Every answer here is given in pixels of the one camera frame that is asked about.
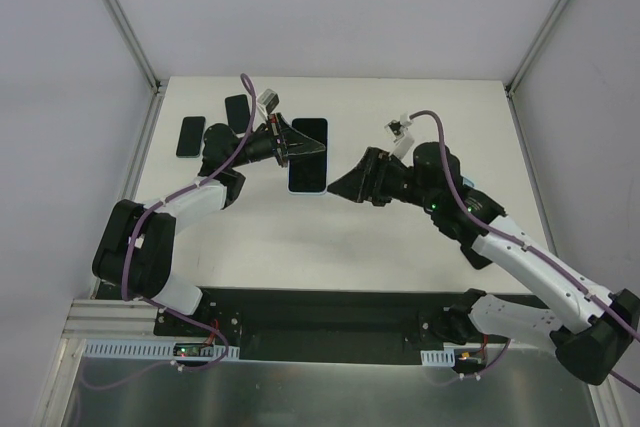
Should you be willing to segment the light blue cased phone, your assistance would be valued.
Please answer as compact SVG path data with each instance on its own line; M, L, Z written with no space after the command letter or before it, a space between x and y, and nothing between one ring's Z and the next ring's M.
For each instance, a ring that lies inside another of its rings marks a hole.
M328 121L325 118L296 118L292 126L328 146ZM323 194L327 188L327 171L326 151L292 160L288 169L288 191L292 194Z

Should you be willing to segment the black smartphone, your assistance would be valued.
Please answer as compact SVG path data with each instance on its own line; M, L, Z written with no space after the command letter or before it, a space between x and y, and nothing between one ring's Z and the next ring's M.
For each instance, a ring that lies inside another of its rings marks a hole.
M176 146L178 158L197 158L201 153L206 118L204 116L188 116L182 119Z
M224 100L227 124L236 135L243 135L250 125L251 109L246 94L226 97Z

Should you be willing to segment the black cased phone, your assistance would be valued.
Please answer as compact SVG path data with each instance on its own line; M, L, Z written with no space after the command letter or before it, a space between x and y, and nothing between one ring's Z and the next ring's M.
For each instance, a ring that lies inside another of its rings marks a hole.
M460 251L475 270L482 270L492 264L490 259L478 254L470 246L461 245Z

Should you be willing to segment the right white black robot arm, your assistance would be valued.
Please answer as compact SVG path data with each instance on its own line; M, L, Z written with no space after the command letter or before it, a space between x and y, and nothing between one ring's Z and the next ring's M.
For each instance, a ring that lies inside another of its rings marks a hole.
M419 145L410 166L370 147L328 191L376 207L397 200L422 208L474 269L499 266L544 304L529 307L470 289L429 324L448 342L481 334L517 340L552 353L580 381L600 385L639 338L637 295L611 291L533 241L499 203L463 179L459 159L446 147Z

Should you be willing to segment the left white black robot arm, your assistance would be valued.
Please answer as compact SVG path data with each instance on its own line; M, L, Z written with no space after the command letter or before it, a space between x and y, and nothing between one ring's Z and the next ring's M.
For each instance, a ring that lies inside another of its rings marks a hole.
M230 207L245 183L238 167L267 159L288 167L324 157L328 133L267 117L255 131L238 136L217 123L203 134L198 175L177 192L146 203L128 199L113 208L93 263L93 274L120 287L125 299L145 298L177 311L176 322L188 335L204 334L211 324L210 301L196 285L172 271L174 239L187 227Z

